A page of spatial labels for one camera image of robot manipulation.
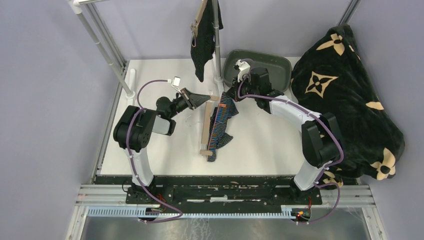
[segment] black metal base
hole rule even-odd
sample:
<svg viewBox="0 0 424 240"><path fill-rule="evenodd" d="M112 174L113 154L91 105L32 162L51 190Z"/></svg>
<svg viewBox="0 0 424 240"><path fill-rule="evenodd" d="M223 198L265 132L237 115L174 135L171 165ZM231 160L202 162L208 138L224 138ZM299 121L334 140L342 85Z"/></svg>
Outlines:
<svg viewBox="0 0 424 240"><path fill-rule="evenodd" d="M281 205L321 205L319 189L296 191L292 176L155 176L148 190L183 213L281 213ZM135 184L127 204L156 204ZM166 213L174 213L167 208Z"/></svg>

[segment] white table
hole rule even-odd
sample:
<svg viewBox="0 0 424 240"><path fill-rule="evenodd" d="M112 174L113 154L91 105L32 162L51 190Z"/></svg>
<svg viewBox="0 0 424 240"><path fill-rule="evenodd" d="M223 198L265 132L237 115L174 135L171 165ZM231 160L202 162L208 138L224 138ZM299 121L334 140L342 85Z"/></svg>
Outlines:
<svg viewBox="0 0 424 240"><path fill-rule="evenodd" d="M300 57L287 59L294 66ZM186 87L193 93L212 92L213 95L218 95L213 83L212 61L205 65L203 83L196 78L191 59L131 60L128 69L136 70L137 91L148 81L178 76L181 78L180 88ZM175 94L176 91L169 83L155 82L141 92L140 102L143 107L155 110L159 97L166 96L172 100ZM289 90L285 94L289 98L292 96ZM126 104L125 92L122 91L113 128L127 108ZM205 105L194 111L186 109L175 116L173 119L176 121L176 127L172 136L153 133L147 146L153 173L179 176L297 174L304 161L299 131L285 119L258 108L253 99L237 102L236 107L239 114L228 121L226 130L234 139L217 150L215 162L207 162L206 157L199 154ZM113 130L100 174L131 175L128 159L114 141L112 134Z"/></svg>

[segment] wire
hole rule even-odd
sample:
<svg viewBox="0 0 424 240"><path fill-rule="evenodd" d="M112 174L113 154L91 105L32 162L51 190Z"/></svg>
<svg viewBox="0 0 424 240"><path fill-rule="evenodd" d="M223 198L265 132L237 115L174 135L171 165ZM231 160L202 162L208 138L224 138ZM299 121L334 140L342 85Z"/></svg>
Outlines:
<svg viewBox="0 0 424 240"><path fill-rule="evenodd" d="M243 79L243 81L244 80L246 80L246 78L245 78L245 76L247 75L247 78L249 79L249 81L251 80L251 73L249 72L249 73L245 73L245 74L243 74L243 76L241 76L241 78Z"/></svg>
<svg viewBox="0 0 424 240"><path fill-rule="evenodd" d="M302 216L302 215L299 215L299 217L301 217L301 218L305 219L306 221L309 221L309 219L308 219L308 218L306 218L306 217L304 217L304 216Z"/></svg>
<svg viewBox="0 0 424 240"><path fill-rule="evenodd" d="M156 83L156 82L168 82L167 80L152 80L152 81L149 81L149 82L147 82L146 84L144 84L141 88L140 88L140 90L138 91L138 94L137 94L137 103L138 103L138 105L140 106L140 109L134 114L134 116L132 117L132 119L131 119L131 122L129 123L129 127L128 127L128 131L126 132L126 141L125 141L125 143L126 143L126 149L127 149L127 151L128 151L128 154L129 154L129 160L130 160L130 162L131 162L131 168L132 168L132 172L134 173L134 176L135 176L135 178L137 179L137 182L139 183L139 185L143 188L143 190L152 198L152 199L154 199L156 202L158 202L158 203L160 203L160 204L162 204L162 205L164 205L164 206L166 206L166 207L168 207L168 208L170 208L170 209L173 209L173 210L175 210L175 211L177 211L179 214L177 215L177 216L173 216L173 217L169 217L169 218L166 218L166 219L162 219L162 220L154 220L154 221L144 221L144 223L146 223L146 224L158 224L158 223L164 223L164 222L169 222L169 221L172 221L172 220L175 220L175 219L178 219L178 218L180 218L181 216L183 216L183 212L180 210L180 209L178 209L178 208L176 208L176 207L174 207L174 206L171 206L171 205L169 205L169 204L167 204L166 202L163 202L163 201L161 201L160 199L158 199L157 197L155 197L152 193L150 193L149 192L149 190L145 187L145 185L143 184L143 182L142 182L142 180L140 179L140 176L139 176L139 174L137 173L137 170L136 170L136 165L135 165L135 163L134 163L134 156L133 156L133 153L131 152L131 149L130 149L130 133L131 133L131 129L133 128L133 124L134 124L134 122L136 121L136 118L137 118L137 116L144 110L144 108L143 108L143 106L140 104L140 93L142 92L142 90L147 86L147 85L149 85L149 84L151 84L151 83Z"/></svg>
<svg viewBox="0 0 424 240"><path fill-rule="evenodd" d="M160 194L160 193L159 193L159 199L160 199L162 202L164 202L164 203L166 203L166 202L167 202L167 201L165 200L165 198L163 198L163 197L162 197L162 194ZM165 210L166 210L166 209L167 209L167 206L165 206L165 208L164 208L164 209L162 209L162 211L161 211L161 212L162 212L162 213L163 213L163 212L165 212Z"/></svg>
<svg viewBox="0 0 424 240"><path fill-rule="evenodd" d="M283 102L285 104L289 104L289 105L293 106L294 108L297 108L301 112L307 114L308 116L311 116L314 120L316 120L322 126L322 128L327 132L327 134L330 136L330 138L333 140L334 144L336 145L336 147L337 147L337 149L340 153L340 158L337 161L332 162L332 163L330 163L330 164L328 164L328 165L326 165L325 167L322 168L321 172L318 174L318 177L314 181L315 182L314 186L316 188L321 189L321 188L324 188L324 187L327 187L327 186L335 185L337 187L337 200L335 201L333 208L330 210L329 213L327 213L327 215L320 217L318 219L309 221L309 222L305 222L305 223L304 222L297 222L297 223L310 224L310 223L315 223L315 222L318 222L318 221L321 221L321 220L328 218L330 215L333 214L334 210L337 208L337 205L339 204L340 187L339 187L339 184L337 184L335 182L329 182L329 183L326 183L326 184L323 184L323 185L317 185L317 183L320 180L320 178L323 176L323 174L327 170L327 168L341 163L343 161L343 159L345 158L345 154L343 153L343 149L342 149L342 146L340 145L339 141L337 141L336 137L333 135L333 133L330 131L330 129L323 123L323 121L321 121L321 119L319 117L315 116L314 114L311 114L311 112L308 109L306 109L306 108L304 108L304 107L302 107L298 104L295 104L291 101L287 101L285 99L280 99L280 98L275 98L275 97L270 97L270 96L261 96L261 95L256 95L256 94L246 94L246 95L240 96L240 90L242 89L243 83L244 83L244 81L242 81L240 83L240 85L238 86L237 96L238 96L239 99L244 99L244 98L249 97L249 98L259 98L259 99L266 99L266 100L271 100L271 101L278 101L278 102Z"/></svg>
<svg viewBox="0 0 424 240"><path fill-rule="evenodd" d="M195 123L193 123L193 124L189 124L189 123L187 122L187 120L188 120L191 116L192 116L192 115L190 114L190 115L188 115L188 117L186 117L186 118L185 118L185 125L187 125L187 126L189 126L189 127L194 127L194 126L196 126L196 124L202 123L201 121L197 121L197 122L195 122Z"/></svg>
<svg viewBox="0 0 424 240"><path fill-rule="evenodd" d="M315 116L314 114L311 114L311 112L298 105L295 104L292 101L287 101L285 99L280 99L280 98L275 98L275 97L270 97L270 96L261 96L261 95L256 95L256 94L246 94L243 96L240 96L240 90L242 89L242 85L243 85L243 81L240 83L240 85L238 86L238 91L237 91L237 96L239 99L244 99L244 98L259 98L259 99L266 99L266 100L271 100L271 101L278 101L278 102L282 102L285 104L289 104L294 108L297 108L298 110L300 110L301 112L307 114L308 116L312 117L314 120L316 120L321 126L322 128L327 132L327 134L330 136L330 138L333 140L334 144L336 145L338 152L340 153L340 158L332 163L327 164L325 167L322 168L321 172L318 174L318 176L316 177L314 182L318 182L320 180L320 178L323 176L324 172L327 170L327 168L334 166L336 164L339 164L343 161L343 159L345 158L345 154L343 153L343 149L342 146L340 145L339 141L337 141L336 137L333 135L333 133L330 131L330 129L323 123L323 121L321 121L321 119L317 116Z"/></svg>
<svg viewBox="0 0 424 240"><path fill-rule="evenodd" d="M125 180L122 182L122 185L121 185L121 187L122 187L122 191L124 192L124 193L128 193L128 191L125 191L124 190L124 184L128 181L128 179L131 179L130 177L129 178L125 178Z"/></svg>
<svg viewBox="0 0 424 240"><path fill-rule="evenodd" d="M308 206L307 206L307 208L306 208L306 211L308 211L309 209L311 209L311 207L312 207L312 200L311 200L311 197L308 197L308 199L309 199L309 204L308 204Z"/></svg>

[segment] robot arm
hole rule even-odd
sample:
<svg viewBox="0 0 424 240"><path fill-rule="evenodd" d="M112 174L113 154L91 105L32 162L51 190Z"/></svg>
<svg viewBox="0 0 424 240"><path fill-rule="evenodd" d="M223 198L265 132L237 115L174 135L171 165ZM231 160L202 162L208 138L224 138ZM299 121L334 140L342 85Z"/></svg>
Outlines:
<svg viewBox="0 0 424 240"><path fill-rule="evenodd" d="M240 69L240 66L244 66L243 69L250 69L246 64L237 62L235 68ZM285 118L300 131L305 159L293 181L300 191L312 188L322 169L340 156L337 146L315 118L320 119L340 143L342 136L335 116L331 113L321 114L311 111L273 89L266 68L253 68L247 76L249 77L242 79L239 75L235 77L227 95L236 102L242 101L244 95L256 95L255 101L259 108L269 114ZM260 96L271 97L273 100L259 98Z"/></svg>
<svg viewBox="0 0 424 240"><path fill-rule="evenodd" d="M135 185L140 185L137 177L145 186L149 186L153 180L146 150L151 134L171 136L176 126L176 122L171 118L187 108L194 110L211 98L209 95L190 92L186 88L178 91L180 93L177 93L174 100L171 101L163 96L156 101L156 110L145 109L136 117L129 134L129 148L132 156L127 150L127 133L131 120L140 108L129 105L113 130L113 139L119 143L132 165L132 182Z"/></svg>

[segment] lavender wall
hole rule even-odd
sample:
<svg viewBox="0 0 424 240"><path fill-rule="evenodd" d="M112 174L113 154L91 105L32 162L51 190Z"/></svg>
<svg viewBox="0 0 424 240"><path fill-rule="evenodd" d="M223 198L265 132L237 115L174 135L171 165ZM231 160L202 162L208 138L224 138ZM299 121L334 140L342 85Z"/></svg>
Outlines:
<svg viewBox="0 0 424 240"><path fill-rule="evenodd" d="M64 0L0 1L0 73L0 239L64 239L117 80Z"/></svg>
<svg viewBox="0 0 424 240"><path fill-rule="evenodd" d="M247 49L301 56L337 25L350 0L219 0L222 56ZM200 0L112 0L97 7L125 57L190 57Z"/></svg>
<svg viewBox="0 0 424 240"><path fill-rule="evenodd" d="M403 131L393 179L367 179L390 240L423 239L424 1L363 0L349 24L377 94Z"/></svg>

